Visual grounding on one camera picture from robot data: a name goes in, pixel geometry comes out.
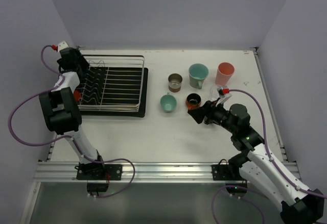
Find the large green mug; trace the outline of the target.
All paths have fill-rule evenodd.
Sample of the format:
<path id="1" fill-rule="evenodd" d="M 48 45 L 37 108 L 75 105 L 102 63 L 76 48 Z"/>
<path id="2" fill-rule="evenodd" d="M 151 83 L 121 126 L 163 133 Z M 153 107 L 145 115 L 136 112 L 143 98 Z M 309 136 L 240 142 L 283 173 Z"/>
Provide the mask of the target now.
<path id="1" fill-rule="evenodd" d="M 202 89 L 204 80 L 208 77 L 208 68 L 200 63 L 193 64 L 189 67 L 189 84 L 196 89 Z"/>

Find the orange mug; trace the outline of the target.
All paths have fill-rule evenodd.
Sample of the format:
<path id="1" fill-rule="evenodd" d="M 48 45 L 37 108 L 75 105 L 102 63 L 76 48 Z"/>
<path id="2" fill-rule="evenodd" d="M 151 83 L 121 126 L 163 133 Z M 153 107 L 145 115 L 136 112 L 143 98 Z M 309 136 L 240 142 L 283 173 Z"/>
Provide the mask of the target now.
<path id="1" fill-rule="evenodd" d="M 81 93 L 77 89 L 74 91 L 73 95 L 77 103 L 81 101 Z"/>

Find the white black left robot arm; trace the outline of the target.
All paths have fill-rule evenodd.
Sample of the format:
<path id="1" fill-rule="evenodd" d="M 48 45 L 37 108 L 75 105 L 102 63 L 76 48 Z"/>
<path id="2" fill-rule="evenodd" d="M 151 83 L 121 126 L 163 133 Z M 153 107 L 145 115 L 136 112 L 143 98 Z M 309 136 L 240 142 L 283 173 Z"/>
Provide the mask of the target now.
<path id="1" fill-rule="evenodd" d="M 39 96 L 45 124 L 74 149 L 79 158 L 80 172 L 102 169 L 102 158 L 82 129 L 82 115 L 74 97 L 76 88 L 87 74 L 89 63 L 78 49 L 68 46 L 64 41 L 51 48 L 61 58 L 57 60 L 57 83 L 51 91 Z"/>

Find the clear glass cup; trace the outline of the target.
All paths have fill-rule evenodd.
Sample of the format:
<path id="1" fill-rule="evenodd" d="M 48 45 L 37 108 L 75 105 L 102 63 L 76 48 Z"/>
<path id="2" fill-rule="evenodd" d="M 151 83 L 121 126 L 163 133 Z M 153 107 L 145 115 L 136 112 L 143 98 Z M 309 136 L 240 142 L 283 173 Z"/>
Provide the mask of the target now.
<path id="1" fill-rule="evenodd" d="M 210 88 L 209 99 L 211 101 L 215 101 L 215 100 L 217 100 L 220 97 L 219 91 L 218 91 L 220 88 L 221 88 L 220 85 L 214 85 L 214 86 L 212 86 Z"/>

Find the blue cup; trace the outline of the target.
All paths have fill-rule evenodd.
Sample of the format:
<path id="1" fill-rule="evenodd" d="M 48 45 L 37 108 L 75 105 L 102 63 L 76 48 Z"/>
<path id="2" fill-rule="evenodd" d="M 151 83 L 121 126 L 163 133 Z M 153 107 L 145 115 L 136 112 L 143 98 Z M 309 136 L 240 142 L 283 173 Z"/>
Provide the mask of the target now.
<path id="1" fill-rule="evenodd" d="M 77 73 L 79 79 L 82 79 L 85 76 L 85 70 L 83 70 L 81 67 L 77 68 L 76 73 Z"/>

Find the orange white-ringed cup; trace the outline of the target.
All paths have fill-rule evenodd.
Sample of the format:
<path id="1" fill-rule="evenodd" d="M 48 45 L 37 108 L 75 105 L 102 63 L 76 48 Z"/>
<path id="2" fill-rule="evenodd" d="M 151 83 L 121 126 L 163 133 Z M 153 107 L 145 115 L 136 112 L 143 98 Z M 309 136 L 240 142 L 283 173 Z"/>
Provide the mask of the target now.
<path id="1" fill-rule="evenodd" d="M 197 93 L 191 93 L 186 97 L 185 104 L 188 110 L 197 109 L 201 106 L 201 97 Z"/>

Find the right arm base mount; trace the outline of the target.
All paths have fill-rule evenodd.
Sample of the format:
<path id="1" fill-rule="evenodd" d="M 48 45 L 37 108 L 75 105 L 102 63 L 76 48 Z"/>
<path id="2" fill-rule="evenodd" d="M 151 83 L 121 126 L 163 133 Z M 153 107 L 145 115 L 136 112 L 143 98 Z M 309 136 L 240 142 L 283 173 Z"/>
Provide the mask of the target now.
<path id="1" fill-rule="evenodd" d="M 243 181 L 239 168 L 222 159 L 217 164 L 211 165 L 212 178 L 214 181 Z"/>

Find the white brown cup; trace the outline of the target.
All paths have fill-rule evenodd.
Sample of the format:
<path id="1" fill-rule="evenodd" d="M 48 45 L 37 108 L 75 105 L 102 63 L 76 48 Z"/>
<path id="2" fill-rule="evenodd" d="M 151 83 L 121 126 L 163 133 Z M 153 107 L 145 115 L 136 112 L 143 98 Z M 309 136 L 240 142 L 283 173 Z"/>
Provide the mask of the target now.
<path id="1" fill-rule="evenodd" d="M 169 90 L 171 92 L 178 92 L 181 90 L 183 78 L 178 73 L 170 74 L 168 77 Z"/>

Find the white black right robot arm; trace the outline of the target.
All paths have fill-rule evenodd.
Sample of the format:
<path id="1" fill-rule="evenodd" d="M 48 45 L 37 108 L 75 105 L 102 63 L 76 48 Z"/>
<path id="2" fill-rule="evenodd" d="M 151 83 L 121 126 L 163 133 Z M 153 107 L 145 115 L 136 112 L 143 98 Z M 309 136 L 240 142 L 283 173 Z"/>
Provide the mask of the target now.
<path id="1" fill-rule="evenodd" d="M 231 133 L 240 153 L 230 158 L 229 164 L 276 206 L 284 223 L 314 223 L 322 218 L 322 193 L 302 183 L 266 148 L 263 138 L 250 126 L 245 106 L 233 104 L 226 110 L 222 104 L 207 101 L 188 114 L 198 124 L 213 123 Z"/>

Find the small green cup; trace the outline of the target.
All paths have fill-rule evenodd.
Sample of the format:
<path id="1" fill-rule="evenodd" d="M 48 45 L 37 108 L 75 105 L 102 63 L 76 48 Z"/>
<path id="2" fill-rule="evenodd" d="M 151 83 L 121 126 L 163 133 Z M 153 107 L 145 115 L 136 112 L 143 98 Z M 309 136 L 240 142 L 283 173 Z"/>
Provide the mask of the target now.
<path id="1" fill-rule="evenodd" d="M 166 113 L 173 112 L 177 107 L 177 100 L 173 95 L 167 93 L 161 97 L 160 106 Z"/>

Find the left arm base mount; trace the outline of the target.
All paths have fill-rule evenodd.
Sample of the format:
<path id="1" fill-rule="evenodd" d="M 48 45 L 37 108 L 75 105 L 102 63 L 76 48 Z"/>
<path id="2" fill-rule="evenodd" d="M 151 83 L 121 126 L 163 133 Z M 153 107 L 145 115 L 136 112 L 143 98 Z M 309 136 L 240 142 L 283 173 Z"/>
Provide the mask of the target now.
<path id="1" fill-rule="evenodd" d="M 76 179 L 87 181 L 120 181 L 123 172 L 122 168 L 121 164 L 79 163 L 75 166 L 77 170 Z"/>

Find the pink plastic cup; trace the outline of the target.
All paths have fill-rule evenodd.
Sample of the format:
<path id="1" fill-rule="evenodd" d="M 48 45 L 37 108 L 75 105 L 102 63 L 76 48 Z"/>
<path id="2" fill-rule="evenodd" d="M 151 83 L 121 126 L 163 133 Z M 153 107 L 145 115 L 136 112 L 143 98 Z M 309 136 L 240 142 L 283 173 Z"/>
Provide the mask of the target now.
<path id="1" fill-rule="evenodd" d="M 234 72 L 235 68 L 232 64 L 228 62 L 220 63 L 217 69 L 215 84 L 221 86 L 226 85 Z"/>

